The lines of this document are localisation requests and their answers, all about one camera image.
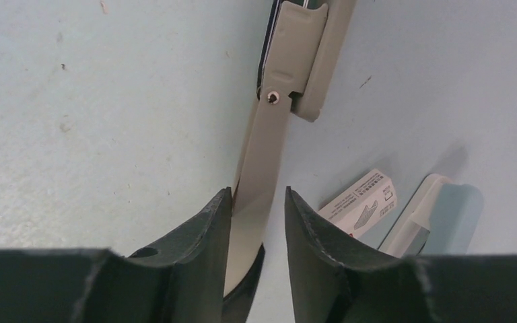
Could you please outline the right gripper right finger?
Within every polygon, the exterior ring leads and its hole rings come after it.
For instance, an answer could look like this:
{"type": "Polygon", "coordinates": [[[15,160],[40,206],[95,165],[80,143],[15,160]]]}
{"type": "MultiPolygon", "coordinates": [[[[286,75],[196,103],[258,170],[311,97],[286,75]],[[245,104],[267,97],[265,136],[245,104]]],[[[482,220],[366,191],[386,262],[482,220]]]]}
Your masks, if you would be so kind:
{"type": "Polygon", "coordinates": [[[292,188],[285,236],[296,322],[517,322],[517,255],[395,258],[292,188]]]}

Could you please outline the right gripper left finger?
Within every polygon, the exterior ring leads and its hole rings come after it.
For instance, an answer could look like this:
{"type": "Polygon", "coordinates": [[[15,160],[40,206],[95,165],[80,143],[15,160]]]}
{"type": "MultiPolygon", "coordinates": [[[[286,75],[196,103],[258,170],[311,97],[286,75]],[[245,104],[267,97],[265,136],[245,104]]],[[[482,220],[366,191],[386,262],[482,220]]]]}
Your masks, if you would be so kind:
{"type": "Polygon", "coordinates": [[[0,322],[220,322],[232,193],[128,257],[0,249],[0,322]]]}

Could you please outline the light blue stapler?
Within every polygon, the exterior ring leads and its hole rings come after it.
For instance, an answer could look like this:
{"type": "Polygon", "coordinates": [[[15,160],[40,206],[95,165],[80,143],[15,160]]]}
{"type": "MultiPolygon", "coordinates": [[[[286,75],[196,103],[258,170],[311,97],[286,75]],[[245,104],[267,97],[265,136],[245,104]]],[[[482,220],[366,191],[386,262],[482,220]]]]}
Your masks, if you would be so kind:
{"type": "Polygon", "coordinates": [[[466,254],[483,208],[484,197],[477,187],[430,174],[378,250],[397,258],[466,254]]]}

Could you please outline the beige black long stapler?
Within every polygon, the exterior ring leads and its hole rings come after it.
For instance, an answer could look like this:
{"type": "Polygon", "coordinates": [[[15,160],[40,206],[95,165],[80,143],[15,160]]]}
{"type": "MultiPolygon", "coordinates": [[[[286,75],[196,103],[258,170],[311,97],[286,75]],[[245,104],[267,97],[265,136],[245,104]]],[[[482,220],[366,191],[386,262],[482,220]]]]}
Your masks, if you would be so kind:
{"type": "Polygon", "coordinates": [[[247,320],[289,119],[320,116],[354,7],[345,0],[272,3],[234,181],[223,322],[247,320]]]}

